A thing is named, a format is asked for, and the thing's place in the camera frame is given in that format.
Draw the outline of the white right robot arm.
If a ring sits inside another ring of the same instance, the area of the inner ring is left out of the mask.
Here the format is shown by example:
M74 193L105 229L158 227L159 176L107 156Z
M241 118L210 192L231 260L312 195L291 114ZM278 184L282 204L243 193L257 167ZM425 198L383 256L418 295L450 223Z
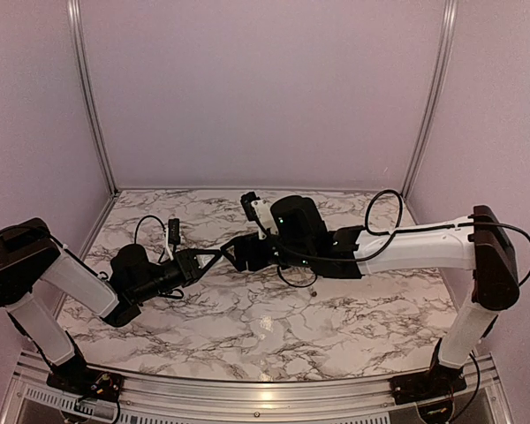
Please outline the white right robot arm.
M367 223L331 230L314 201L300 195L269 204L250 192L241 204L258 230L221 247L240 272L294 267L351 280L388 271L437 269L447 282L453 276L472 280L456 300L457 316L436 349L436 363L420 376L420 388L429 396L453 383L453 369L462 368L496 317L519 300L523 280L507 234L512 227L486 205L450 221L377 231Z

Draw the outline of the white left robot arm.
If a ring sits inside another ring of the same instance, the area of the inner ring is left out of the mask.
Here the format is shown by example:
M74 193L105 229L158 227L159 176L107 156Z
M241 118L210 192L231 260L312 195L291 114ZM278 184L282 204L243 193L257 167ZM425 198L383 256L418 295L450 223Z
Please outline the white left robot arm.
M54 237L40 218L0 230L0 307L33 342L61 381L76 393L94 385L79 347L44 303L37 287L49 285L77 300L99 320L122 328L156 297L178 296L220 260L215 249L187 248L161 263L137 243L122 247L101 276Z

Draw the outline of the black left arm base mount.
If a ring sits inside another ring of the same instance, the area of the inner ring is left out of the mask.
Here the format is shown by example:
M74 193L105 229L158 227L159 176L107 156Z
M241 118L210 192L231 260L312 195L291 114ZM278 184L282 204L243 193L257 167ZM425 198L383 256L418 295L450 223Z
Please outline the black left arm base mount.
M78 347L65 362L49 365L47 384L65 392L78 395L81 400L99 399L116 403L124 383L121 374L91 368Z

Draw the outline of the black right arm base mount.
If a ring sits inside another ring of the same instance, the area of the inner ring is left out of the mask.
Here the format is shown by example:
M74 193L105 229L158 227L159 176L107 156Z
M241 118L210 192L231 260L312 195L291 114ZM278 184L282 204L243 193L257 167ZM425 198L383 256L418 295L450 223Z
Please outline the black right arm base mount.
M397 405L451 396L467 388L462 367L451 368L439 363L441 342L438 341L433 351L428 369L390 378L392 396Z

